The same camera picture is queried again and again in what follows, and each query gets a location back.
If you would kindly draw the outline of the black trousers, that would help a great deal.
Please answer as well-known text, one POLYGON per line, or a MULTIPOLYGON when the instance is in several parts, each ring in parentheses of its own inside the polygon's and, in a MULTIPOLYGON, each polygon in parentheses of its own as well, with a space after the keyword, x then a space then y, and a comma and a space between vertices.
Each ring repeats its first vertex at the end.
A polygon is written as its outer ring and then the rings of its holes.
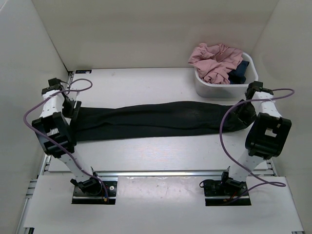
POLYGON ((122 108, 81 107, 72 120, 78 142, 213 135, 229 106, 178 101, 122 108))

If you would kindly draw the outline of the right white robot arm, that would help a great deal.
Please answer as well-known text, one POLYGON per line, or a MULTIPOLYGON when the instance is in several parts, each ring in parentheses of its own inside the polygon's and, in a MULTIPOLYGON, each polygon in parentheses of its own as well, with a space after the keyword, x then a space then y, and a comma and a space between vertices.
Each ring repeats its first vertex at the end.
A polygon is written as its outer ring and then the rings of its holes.
POLYGON ((262 162, 278 157, 290 132, 291 120, 282 117, 275 106, 273 90, 264 88, 263 83, 249 84, 245 100, 232 106, 222 118, 219 131, 223 131, 228 115, 251 126, 245 141, 245 151, 239 160, 222 173, 219 190, 230 195, 238 194, 244 187, 248 175, 262 162))

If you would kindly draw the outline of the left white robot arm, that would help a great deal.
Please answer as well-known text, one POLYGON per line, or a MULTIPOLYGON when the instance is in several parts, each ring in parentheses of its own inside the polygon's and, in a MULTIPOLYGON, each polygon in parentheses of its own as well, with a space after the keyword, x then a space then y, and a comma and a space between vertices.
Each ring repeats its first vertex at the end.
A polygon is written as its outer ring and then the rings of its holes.
POLYGON ((83 193, 96 196, 103 191, 102 183, 75 151, 74 124, 81 109, 81 101, 76 100, 79 91, 72 90, 69 83, 58 78, 50 79, 48 84, 41 91, 42 112, 27 126, 35 132, 43 151, 71 171, 74 175, 71 183, 83 193))

